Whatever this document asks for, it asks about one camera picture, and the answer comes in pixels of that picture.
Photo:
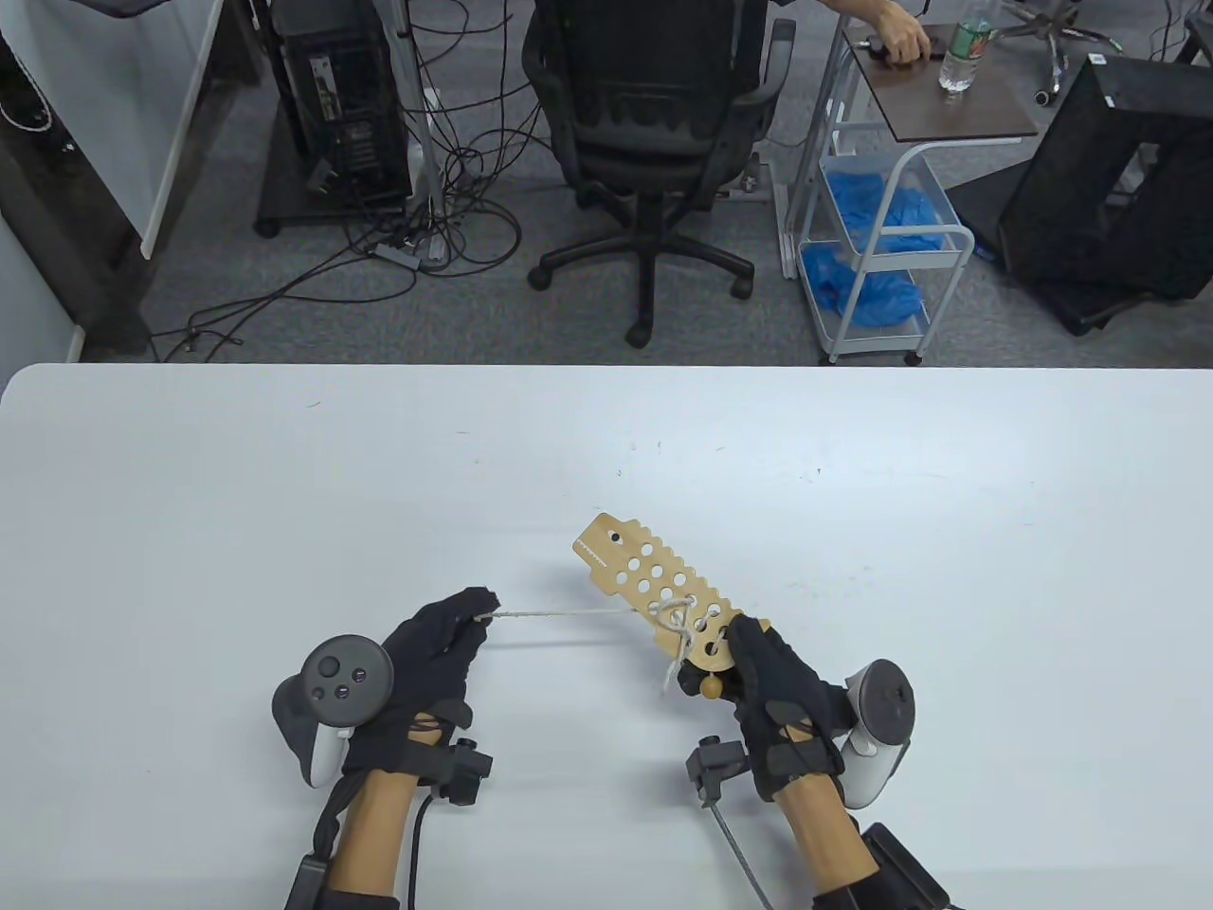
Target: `black glove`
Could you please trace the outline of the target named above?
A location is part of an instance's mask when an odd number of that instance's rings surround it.
[[[796,778],[839,775],[842,756],[832,736],[850,729],[856,720],[847,690],[822,682],[779,632],[763,632],[751,616],[736,616],[725,639],[735,666],[719,673],[723,696],[735,705],[733,716],[741,723],[758,795],[770,802]],[[702,670],[684,664],[678,684],[688,695],[697,695],[704,676]],[[793,744],[785,727],[811,733],[813,739]]]
[[[445,746],[455,727],[471,726],[472,710],[463,703],[467,671],[489,635],[489,620],[475,618],[500,605],[488,588],[469,587],[422,607],[388,636],[383,650],[394,669],[392,695],[374,720],[354,730],[343,773],[408,770],[402,767],[409,762],[405,753],[426,749],[410,743],[410,732],[437,727],[443,734],[439,745]],[[418,723],[421,713],[434,717],[433,724]]]

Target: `green bottle label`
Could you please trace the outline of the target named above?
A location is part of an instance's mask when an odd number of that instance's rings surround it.
[[[962,22],[952,34],[952,56],[959,59],[981,59],[993,28],[985,23]]]

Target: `person's hand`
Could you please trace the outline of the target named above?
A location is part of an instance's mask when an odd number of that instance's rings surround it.
[[[471,709],[463,703],[467,672],[489,635],[489,621],[477,616],[499,605],[497,596],[488,588],[469,587],[422,607],[388,636],[383,650],[394,670],[392,695],[374,720],[354,730],[344,773],[398,770],[410,734],[416,741],[445,744],[456,720],[461,727],[472,722]],[[435,730],[440,732],[437,738],[432,735]]]
[[[842,757],[832,738],[850,729],[855,715],[842,687],[824,683],[774,629],[736,616],[725,629],[735,666],[719,675],[723,698],[736,707],[741,735],[750,752],[754,787],[770,802],[776,792],[804,774],[842,773]],[[699,694],[705,673],[684,664],[678,684]],[[814,755],[791,752],[791,740],[813,740]]]
[[[870,24],[888,49],[889,63],[930,59],[930,39],[927,38],[922,23],[894,0],[888,0],[877,15],[876,22]]]

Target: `black computer case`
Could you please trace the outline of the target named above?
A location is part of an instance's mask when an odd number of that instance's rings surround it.
[[[411,193],[408,136],[382,22],[371,0],[274,0],[313,189],[357,204]]]

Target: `white string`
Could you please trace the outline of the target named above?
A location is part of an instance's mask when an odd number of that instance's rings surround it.
[[[34,81],[34,76],[29,74],[29,70],[25,69],[25,64],[21,62],[21,58],[16,53],[12,55],[12,58],[17,61],[17,66],[21,67],[21,72],[29,83],[29,87],[34,90],[35,95],[38,95],[38,99],[42,104],[42,116],[46,118],[46,123],[41,126],[27,126],[25,124],[19,124],[8,116],[8,112],[4,109],[4,104],[0,104],[0,116],[4,116],[4,119],[8,121],[10,126],[16,126],[22,132],[47,132],[55,125],[55,115],[51,113],[51,106],[46,101],[46,96],[42,95],[42,90],[38,87],[38,83]]]
[[[687,660],[687,655],[690,653],[691,648],[695,647],[695,639],[691,636],[689,622],[690,622],[690,607],[695,605],[694,597],[672,597],[668,601],[662,601],[657,604],[655,613],[655,619],[659,626],[665,629],[667,632],[673,632],[678,636],[678,653],[674,659],[670,662],[670,669],[666,670],[666,679],[661,684],[661,694],[665,695],[670,690],[670,683],[674,681],[678,676],[678,670],[682,667],[683,661]],[[673,621],[673,614],[676,610],[680,609],[680,621]],[[606,616],[611,614],[621,613],[639,613],[634,607],[620,607],[614,609],[603,610],[499,610],[496,613],[482,613],[479,616],[473,616],[474,621],[484,622],[489,619],[547,619],[552,616]]]
[[[497,610],[496,613],[482,613],[474,619],[477,622],[484,622],[486,619],[520,619],[534,616],[609,616],[616,613],[636,613],[636,610],[632,607],[621,607],[619,609],[608,610]]]

